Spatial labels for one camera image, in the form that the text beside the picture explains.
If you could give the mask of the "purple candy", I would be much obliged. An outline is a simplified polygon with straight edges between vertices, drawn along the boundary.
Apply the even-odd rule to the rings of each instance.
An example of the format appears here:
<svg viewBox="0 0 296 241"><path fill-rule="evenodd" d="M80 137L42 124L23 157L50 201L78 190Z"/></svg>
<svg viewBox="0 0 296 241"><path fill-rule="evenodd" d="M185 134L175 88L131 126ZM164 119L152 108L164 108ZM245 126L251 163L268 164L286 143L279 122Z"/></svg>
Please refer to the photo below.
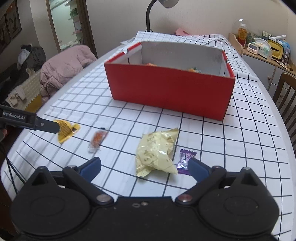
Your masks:
<svg viewBox="0 0 296 241"><path fill-rule="evenodd" d="M188 162L191 158L194 158L196 154L197 153L194 151L180 149L180 160L177 164L178 173L189 175Z"/></svg>

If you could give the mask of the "pale green snack packet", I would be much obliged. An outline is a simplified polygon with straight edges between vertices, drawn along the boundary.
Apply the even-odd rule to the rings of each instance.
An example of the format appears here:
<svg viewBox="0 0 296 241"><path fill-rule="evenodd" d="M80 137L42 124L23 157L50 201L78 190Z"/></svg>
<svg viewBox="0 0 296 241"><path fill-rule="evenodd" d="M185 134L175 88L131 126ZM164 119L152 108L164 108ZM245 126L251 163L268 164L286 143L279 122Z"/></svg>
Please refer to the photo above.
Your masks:
<svg viewBox="0 0 296 241"><path fill-rule="evenodd" d="M154 170L177 174L170 155L179 135L179 129L158 131L142 136L135 154L137 177L145 177Z"/></svg>

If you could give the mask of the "yellow candy wrapper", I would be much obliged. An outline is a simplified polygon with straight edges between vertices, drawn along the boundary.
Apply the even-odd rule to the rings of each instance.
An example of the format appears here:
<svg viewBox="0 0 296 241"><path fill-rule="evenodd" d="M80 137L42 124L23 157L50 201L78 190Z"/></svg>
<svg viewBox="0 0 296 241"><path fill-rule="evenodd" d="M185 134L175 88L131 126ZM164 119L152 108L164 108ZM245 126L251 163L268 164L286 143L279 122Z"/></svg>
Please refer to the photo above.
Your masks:
<svg viewBox="0 0 296 241"><path fill-rule="evenodd" d="M54 121L59 125L60 128L58 132L58 142L60 144L63 144L80 130L80 125L78 123L70 123L66 120Z"/></svg>

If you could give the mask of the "orange small candy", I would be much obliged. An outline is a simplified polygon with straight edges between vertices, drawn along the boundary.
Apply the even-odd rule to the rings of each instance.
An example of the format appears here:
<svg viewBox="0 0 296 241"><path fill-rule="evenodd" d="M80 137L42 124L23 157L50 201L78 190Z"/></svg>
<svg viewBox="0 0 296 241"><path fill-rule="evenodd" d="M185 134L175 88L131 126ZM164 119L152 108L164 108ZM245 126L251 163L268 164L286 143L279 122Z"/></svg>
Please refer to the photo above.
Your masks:
<svg viewBox="0 0 296 241"><path fill-rule="evenodd" d="M96 131L88 145L88 152L95 153L99 148L104 139L106 138L108 134L108 130L105 128L100 128L98 131Z"/></svg>

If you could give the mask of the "white grid tablecloth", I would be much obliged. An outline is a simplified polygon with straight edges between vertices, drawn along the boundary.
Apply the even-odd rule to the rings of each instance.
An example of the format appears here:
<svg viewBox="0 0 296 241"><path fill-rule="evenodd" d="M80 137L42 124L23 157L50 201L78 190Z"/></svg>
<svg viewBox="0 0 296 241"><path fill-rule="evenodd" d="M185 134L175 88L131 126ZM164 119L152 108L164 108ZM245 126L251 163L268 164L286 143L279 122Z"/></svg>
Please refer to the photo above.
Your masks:
<svg viewBox="0 0 296 241"><path fill-rule="evenodd" d="M273 229L278 240L295 240L295 156L283 119L273 100L228 40L219 34L177 37L138 32L136 41L169 41L222 49L236 77L224 120L211 120L164 108L116 101L112 98L104 62L122 50L117 47L88 66L60 89L39 111L48 120L78 123L77 134L60 144L52 133L25 130L8 157L16 169L1 166L1 181L11 198L38 166L59 170L93 157L88 144L99 128L108 130L96 156L102 171L94 184L113 197L171 196L191 188L187 175L153 171L144 178L135 172L135 151L145 133L179 129L172 158L194 150L209 166L228 171L248 166L259 176L280 209Z"/></svg>

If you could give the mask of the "pink jacket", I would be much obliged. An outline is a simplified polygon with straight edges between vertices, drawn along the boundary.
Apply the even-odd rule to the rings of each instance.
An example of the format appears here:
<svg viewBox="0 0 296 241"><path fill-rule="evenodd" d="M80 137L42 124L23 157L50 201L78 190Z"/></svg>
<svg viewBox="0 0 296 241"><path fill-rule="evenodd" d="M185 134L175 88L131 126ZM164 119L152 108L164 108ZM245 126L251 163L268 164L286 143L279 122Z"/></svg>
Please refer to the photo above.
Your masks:
<svg viewBox="0 0 296 241"><path fill-rule="evenodd" d="M96 60L88 46L76 45L46 61L40 72L42 102L46 103L59 89Z"/></svg>

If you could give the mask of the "red cardboard box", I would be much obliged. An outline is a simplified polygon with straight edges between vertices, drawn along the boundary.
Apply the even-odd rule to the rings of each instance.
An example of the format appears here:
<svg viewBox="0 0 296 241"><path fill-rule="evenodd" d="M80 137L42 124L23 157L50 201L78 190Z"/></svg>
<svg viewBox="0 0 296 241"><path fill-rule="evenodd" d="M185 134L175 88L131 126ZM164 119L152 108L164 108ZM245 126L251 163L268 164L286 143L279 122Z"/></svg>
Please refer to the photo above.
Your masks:
<svg viewBox="0 0 296 241"><path fill-rule="evenodd" d="M142 41L104 65L113 99L222 121L235 75L218 48Z"/></svg>

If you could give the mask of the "wooden chair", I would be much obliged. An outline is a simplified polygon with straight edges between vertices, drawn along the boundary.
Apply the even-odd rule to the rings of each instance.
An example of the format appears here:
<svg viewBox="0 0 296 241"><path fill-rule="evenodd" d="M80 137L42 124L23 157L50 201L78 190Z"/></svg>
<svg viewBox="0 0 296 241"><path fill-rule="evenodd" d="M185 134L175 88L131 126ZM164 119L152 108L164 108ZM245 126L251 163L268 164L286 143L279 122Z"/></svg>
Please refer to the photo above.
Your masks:
<svg viewBox="0 0 296 241"><path fill-rule="evenodd" d="M283 119L295 153L295 77L282 73L273 96L273 102Z"/></svg>

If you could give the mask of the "wooden grey cabinet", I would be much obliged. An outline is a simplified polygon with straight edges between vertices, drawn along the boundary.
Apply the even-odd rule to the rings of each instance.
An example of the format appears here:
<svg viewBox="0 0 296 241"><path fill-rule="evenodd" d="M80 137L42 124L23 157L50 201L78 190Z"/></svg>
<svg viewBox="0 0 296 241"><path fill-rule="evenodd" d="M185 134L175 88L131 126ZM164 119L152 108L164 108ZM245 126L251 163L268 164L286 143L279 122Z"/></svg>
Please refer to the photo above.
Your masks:
<svg viewBox="0 0 296 241"><path fill-rule="evenodd" d="M267 60L260 55L248 52L245 48L243 49L243 46L238 42L233 33L228 34L228 40L238 54L240 54L242 59L257 75L271 96L274 95L280 76L283 72L295 77L295 65L292 61L290 61L290 65L283 67L275 60Z"/></svg>

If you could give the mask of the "white digital timer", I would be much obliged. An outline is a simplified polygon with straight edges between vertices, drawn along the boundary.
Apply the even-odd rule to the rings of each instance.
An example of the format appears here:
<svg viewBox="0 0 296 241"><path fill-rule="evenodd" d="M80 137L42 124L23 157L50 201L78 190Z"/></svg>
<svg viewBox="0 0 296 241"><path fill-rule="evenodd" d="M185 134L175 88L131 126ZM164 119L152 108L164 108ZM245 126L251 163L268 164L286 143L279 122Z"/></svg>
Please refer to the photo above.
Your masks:
<svg viewBox="0 0 296 241"><path fill-rule="evenodd" d="M249 43L248 46L247 46L247 51L250 52L250 53L252 53L252 54L257 55L257 53L258 53L258 46L255 45L255 44Z"/></svg>

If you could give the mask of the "tissue pack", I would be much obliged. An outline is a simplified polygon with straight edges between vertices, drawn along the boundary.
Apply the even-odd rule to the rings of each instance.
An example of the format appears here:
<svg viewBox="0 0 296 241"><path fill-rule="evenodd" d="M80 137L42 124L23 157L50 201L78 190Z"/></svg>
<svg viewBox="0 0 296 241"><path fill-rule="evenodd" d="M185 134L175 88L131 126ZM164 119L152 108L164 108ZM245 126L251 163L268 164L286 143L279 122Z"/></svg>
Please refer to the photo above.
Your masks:
<svg viewBox="0 0 296 241"><path fill-rule="evenodd" d="M271 45L262 38L254 38L254 40L255 40L255 45L257 45L259 48L258 54L267 60L271 60L273 55L273 51L271 50Z"/></svg>

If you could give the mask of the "yellow container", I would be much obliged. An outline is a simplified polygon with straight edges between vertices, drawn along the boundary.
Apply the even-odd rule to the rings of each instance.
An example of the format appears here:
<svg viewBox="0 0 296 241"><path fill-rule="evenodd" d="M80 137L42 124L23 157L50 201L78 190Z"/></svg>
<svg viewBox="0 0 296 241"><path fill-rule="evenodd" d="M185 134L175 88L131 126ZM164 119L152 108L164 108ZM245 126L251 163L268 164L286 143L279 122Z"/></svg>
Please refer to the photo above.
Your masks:
<svg viewBox="0 0 296 241"><path fill-rule="evenodd" d="M280 60L283 56L283 46L270 39L268 39L267 42L270 45L270 49L272 51L272 58L276 60Z"/></svg>

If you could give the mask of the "orange drink bottle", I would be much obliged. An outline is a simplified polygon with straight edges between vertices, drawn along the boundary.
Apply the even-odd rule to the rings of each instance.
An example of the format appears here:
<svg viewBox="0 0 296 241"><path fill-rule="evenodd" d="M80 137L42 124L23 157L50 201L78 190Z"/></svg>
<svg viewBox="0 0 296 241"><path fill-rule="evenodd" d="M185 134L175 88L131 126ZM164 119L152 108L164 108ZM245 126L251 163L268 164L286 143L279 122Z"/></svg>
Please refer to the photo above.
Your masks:
<svg viewBox="0 0 296 241"><path fill-rule="evenodd" d="M246 39L247 39L247 27L244 23L240 23L240 27L238 29L238 42L245 47Z"/></svg>

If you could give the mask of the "grey desk lamp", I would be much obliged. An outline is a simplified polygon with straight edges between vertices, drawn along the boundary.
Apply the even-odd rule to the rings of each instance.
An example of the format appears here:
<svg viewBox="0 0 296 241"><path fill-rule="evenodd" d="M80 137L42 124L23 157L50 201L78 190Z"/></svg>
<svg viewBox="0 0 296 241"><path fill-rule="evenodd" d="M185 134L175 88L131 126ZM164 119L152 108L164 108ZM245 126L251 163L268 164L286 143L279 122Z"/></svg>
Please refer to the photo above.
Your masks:
<svg viewBox="0 0 296 241"><path fill-rule="evenodd" d="M145 31L153 32L154 23L159 21L164 13L164 9L171 9L179 3L179 0L153 0L150 1L145 12Z"/></svg>

